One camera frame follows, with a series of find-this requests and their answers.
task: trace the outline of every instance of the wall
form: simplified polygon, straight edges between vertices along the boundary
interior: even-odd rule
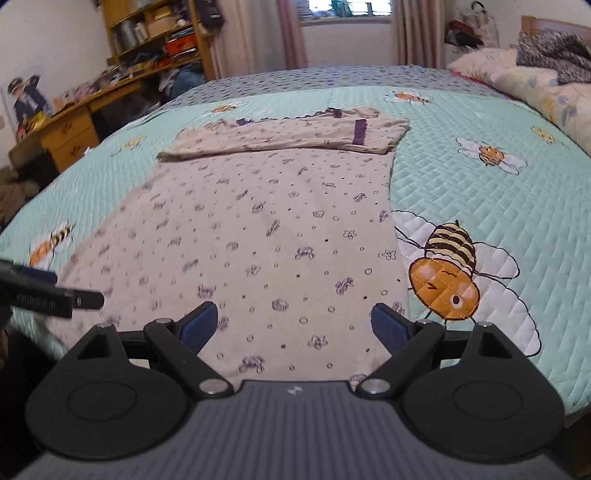
[[[50,101],[93,80],[111,56],[102,12],[92,0],[9,0],[0,9],[0,38],[0,85],[30,66],[40,66],[39,88]],[[0,115],[6,118],[2,102]],[[8,165],[14,143],[6,125],[0,130],[0,167]]]
[[[391,65],[394,36],[390,23],[351,20],[303,27],[308,65]]]
[[[456,0],[456,5],[469,8],[471,1]],[[591,27],[591,5],[585,0],[482,0],[494,17],[501,47],[517,43],[521,15],[562,20]]]

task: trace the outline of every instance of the floral pillowcase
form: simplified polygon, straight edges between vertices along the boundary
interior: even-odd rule
[[[551,69],[519,67],[516,50],[483,48],[447,68],[523,100],[591,155],[591,84],[558,85]]]

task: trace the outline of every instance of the desk drawer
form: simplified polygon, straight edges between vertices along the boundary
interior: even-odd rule
[[[60,148],[52,150],[51,155],[53,156],[53,161],[55,162],[58,171],[60,173],[63,172],[70,165],[81,159],[87,148],[95,147],[99,143],[99,137],[96,136],[95,129],[89,128],[78,135],[74,140],[70,140]]]
[[[41,133],[41,145],[48,150],[55,150],[92,126],[92,120],[86,108],[79,108],[47,127]]]

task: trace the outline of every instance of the cartoon character poster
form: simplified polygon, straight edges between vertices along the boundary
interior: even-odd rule
[[[37,122],[53,114],[52,105],[43,93],[40,70],[19,72],[0,89],[5,112],[18,140],[26,136]]]

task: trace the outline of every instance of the curtain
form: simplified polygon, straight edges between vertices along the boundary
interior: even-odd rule
[[[279,21],[283,34],[285,63],[288,69],[307,67],[306,46],[294,0],[277,0]]]
[[[392,0],[394,64],[443,67],[443,0]]]
[[[225,20],[212,42],[218,78],[306,66],[293,0],[218,0],[218,7]]]

